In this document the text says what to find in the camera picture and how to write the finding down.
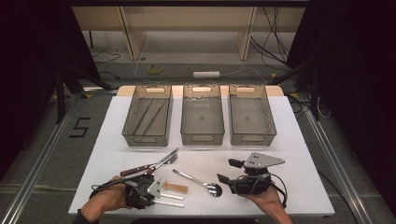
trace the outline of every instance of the knife handle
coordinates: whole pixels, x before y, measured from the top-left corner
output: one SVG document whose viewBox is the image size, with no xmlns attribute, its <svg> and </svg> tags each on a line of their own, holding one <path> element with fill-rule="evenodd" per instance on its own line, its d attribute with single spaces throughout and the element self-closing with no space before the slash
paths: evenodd
<svg viewBox="0 0 396 224">
<path fill-rule="evenodd" d="M 148 169 L 150 166 L 152 166 L 152 165 L 153 165 L 153 164 L 149 164 L 149 165 L 139 166 L 139 167 L 136 167 L 136 168 L 134 168 L 134 169 L 122 171 L 122 172 L 120 172 L 120 176 L 132 175 L 132 174 L 137 173 L 137 172 L 139 172 L 139 171 L 147 170 L 147 169 Z"/>
<path fill-rule="evenodd" d="M 151 166 L 150 168 L 148 168 L 148 170 L 145 172 L 145 175 L 151 175 L 155 170 L 157 170 L 155 168 L 155 166 Z"/>
</svg>

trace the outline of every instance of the white table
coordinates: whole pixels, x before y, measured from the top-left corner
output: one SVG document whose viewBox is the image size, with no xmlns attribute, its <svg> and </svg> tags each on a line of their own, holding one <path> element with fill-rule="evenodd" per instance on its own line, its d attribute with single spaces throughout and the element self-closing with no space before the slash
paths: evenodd
<svg viewBox="0 0 396 224">
<path fill-rule="evenodd" d="M 189 187 L 187 194 L 179 194 L 173 191 L 163 192 L 183 196 L 185 200 L 182 202 L 161 198 L 162 201 L 184 203 L 184 208 L 154 204 L 144 210 L 120 209 L 107 212 L 107 214 L 130 217 L 264 216 L 264 213 L 254 203 L 231 194 L 229 187 L 219 183 L 217 178 L 217 174 L 226 175 L 231 179 L 236 179 L 242 175 L 243 170 L 230 166 L 228 159 L 245 161 L 252 151 L 286 161 L 284 164 L 272 166 L 268 169 L 269 172 L 280 176 L 286 184 L 289 194 L 288 207 L 286 208 L 288 214 L 291 216 L 330 216 L 334 214 L 332 204 L 312 162 L 287 97 L 269 97 L 277 130 L 277 135 L 269 147 L 235 147 L 230 144 L 227 96 L 222 97 L 226 130 L 222 146 L 183 146 L 180 134 L 182 108 L 180 95 L 174 95 L 168 147 L 128 147 L 121 132 L 131 100 L 132 97 L 113 97 L 87 168 L 70 206 L 70 214 L 75 215 L 77 210 L 87 202 L 92 193 L 92 185 L 106 183 L 113 175 L 118 175 L 120 171 L 157 162 L 177 147 L 179 148 L 177 161 L 161 167 L 154 174 L 169 183 Z M 208 183 L 219 183 L 223 188 L 223 195 L 215 198 L 204 187 L 173 173 L 172 169 L 178 169 Z M 275 177 L 273 177 L 273 180 L 283 189 L 283 186 Z"/>
</svg>

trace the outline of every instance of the human hand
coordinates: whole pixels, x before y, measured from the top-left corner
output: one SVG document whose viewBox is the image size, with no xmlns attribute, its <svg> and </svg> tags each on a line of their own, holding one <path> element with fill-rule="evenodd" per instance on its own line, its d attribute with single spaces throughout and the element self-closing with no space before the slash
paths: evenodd
<svg viewBox="0 0 396 224">
<path fill-rule="evenodd" d="M 115 175 L 111 180 L 120 179 Z M 125 185 L 117 184 L 101 189 L 81 208 L 81 214 L 90 222 L 96 221 L 104 212 L 128 208 L 125 202 Z"/>
<path fill-rule="evenodd" d="M 285 212 L 282 202 L 279 199 L 279 195 L 274 187 L 270 186 L 267 191 L 261 194 L 249 194 L 244 196 L 253 201 L 266 215 L 271 217 L 275 223 L 292 223 L 289 215 Z"/>
</svg>

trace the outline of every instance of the sleeve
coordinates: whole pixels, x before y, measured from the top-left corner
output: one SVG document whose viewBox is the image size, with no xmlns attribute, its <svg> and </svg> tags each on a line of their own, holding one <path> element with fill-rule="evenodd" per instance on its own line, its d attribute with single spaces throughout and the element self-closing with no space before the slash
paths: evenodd
<svg viewBox="0 0 396 224">
<path fill-rule="evenodd" d="M 73 220 L 72 224 L 99 224 L 99 221 L 96 220 L 95 222 L 91 223 L 81 214 L 81 209 L 78 209 L 77 216 Z"/>
</svg>

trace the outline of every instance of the gray floor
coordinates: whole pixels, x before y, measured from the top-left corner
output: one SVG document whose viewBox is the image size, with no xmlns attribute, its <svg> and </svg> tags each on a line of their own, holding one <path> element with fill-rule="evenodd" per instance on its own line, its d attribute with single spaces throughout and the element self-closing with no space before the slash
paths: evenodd
<svg viewBox="0 0 396 224">
<path fill-rule="evenodd" d="M 265 37 L 262 34 L 255 34 L 255 36 L 257 36 L 258 40 L 263 40 Z M 293 35 L 282 35 L 282 37 L 286 45 L 290 45 Z M 97 64 L 99 71 L 111 72 L 120 77 L 120 79 L 116 79 L 109 73 L 101 73 L 102 80 L 113 86 L 147 83 L 145 81 L 147 79 L 155 81 L 154 83 L 167 80 L 167 84 L 198 82 L 193 79 L 186 80 L 192 78 L 193 71 L 216 70 L 220 71 L 221 74 L 231 74 L 232 72 L 247 69 L 229 77 L 211 80 L 218 83 L 263 83 L 262 78 L 268 82 L 271 80 L 271 74 L 281 76 L 284 73 L 284 71 L 264 66 L 261 55 L 255 52 L 254 49 L 249 50 L 246 61 L 240 61 L 233 34 L 228 33 L 152 33 L 147 36 L 145 46 L 137 63 L 129 58 L 122 34 L 94 32 L 93 41 L 94 49 L 92 49 L 92 54 L 106 51 L 120 55 L 117 60 L 111 63 Z M 277 52 L 274 41 L 270 43 L 268 48 L 272 52 Z M 114 57 L 114 55 L 101 53 L 95 56 L 94 59 L 97 62 L 105 62 Z M 266 60 L 265 62 L 284 68 L 275 61 Z M 157 77 L 153 77 L 147 72 L 148 66 L 153 63 L 163 65 L 163 72 Z M 290 79 L 282 83 L 283 91 L 292 91 L 294 81 Z M 86 81 L 81 81 L 81 83 L 85 87 L 93 86 Z M 97 92 L 88 95 L 88 97 L 77 98 L 76 105 L 62 131 L 62 135 L 38 178 L 35 190 L 22 209 L 18 223 L 72 222 L 73 217 L 67 214 L 68 206 L 73 200 L 113 95 L 109 93 L 99 94 Z M 66 99 L 69 105 L 72 101 L 75 101 L 74 97 Z M 291 105 L 294 110 L 299 110 L 297 104 Z M 329 177 L 337 188 L 340 188 L 329 160 L 314 134 L 312 125 L 308 121 L 308 113 L 304 112 L 304 109 L 302 112 L 296 113 L 304 140 L 318 170 Z M 74 130 L 78 118 L 90 118 L 80 123 L 81 126 L 86 126 L 89 129 L 83 138 L 70 138 L 70 135 L 82 133 L 82 130 Z M 56 119 L 56 99 L 52 98 L 49 100 L 48 107 L 35 128 L 35 132 L 32 133 L 26 143 L 26 149 L 21 151 L 19 157 L 14 161 L 1 182 L 0 214 L 2 216 L 17 196 L 20 186 L 23 185 L 26 177 L 35 166 L 35 162 L 40 157 L 43 148 L 46 147 L 52 131 L 56 128 Z M 321 118 L 320 124 L 329 137 L 334 151 L 339 156 L 340 162 L 343 164 L 353 187 L 361 197 L 372 223 L 396 223 L 394 215 L 389 211 L 359 161 L 353 157 L 353 152 L 336 120 L 332 117 L 328 119 Z M 298 175 L 301 175 L 302 181 L 304 181 L 304 174 Z M 340 195 L 325 179 L 322 179 L 322 182 L 334 206 L 335 214 L 331 217 L 292 217 L 293 222 L 354 223 L 351 212 Z M 104 217 L 101 223 L 131 223 L 131 219 L 128 217 Z M 266 217 L 261 217 L 260 223 L 272 223 L 272 221 Z"/>
</svg>

